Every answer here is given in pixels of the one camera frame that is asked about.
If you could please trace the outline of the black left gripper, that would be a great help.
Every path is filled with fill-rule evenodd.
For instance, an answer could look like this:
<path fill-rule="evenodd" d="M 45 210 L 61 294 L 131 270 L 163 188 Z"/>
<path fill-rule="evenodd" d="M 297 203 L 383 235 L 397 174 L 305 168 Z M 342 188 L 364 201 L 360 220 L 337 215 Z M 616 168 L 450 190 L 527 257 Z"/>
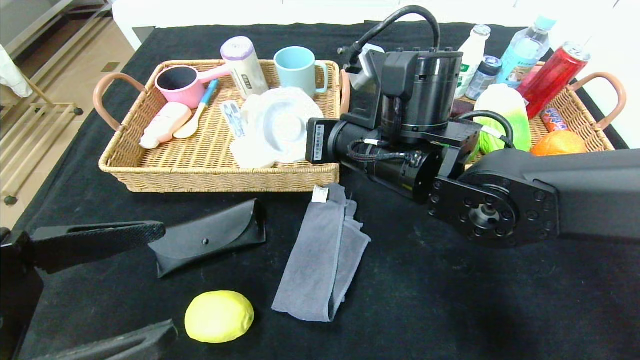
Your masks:
<path fill-rule="evenodd" d="M 159 221 L 112 222 L 38 228 L 32 237 L 1 228 L 1 358 L 14 360 L 37 309 L 48 274 L 91 264 L 162 239 Z M 38 360 L 160 360 L 178 338 L 172 319 Z"/>

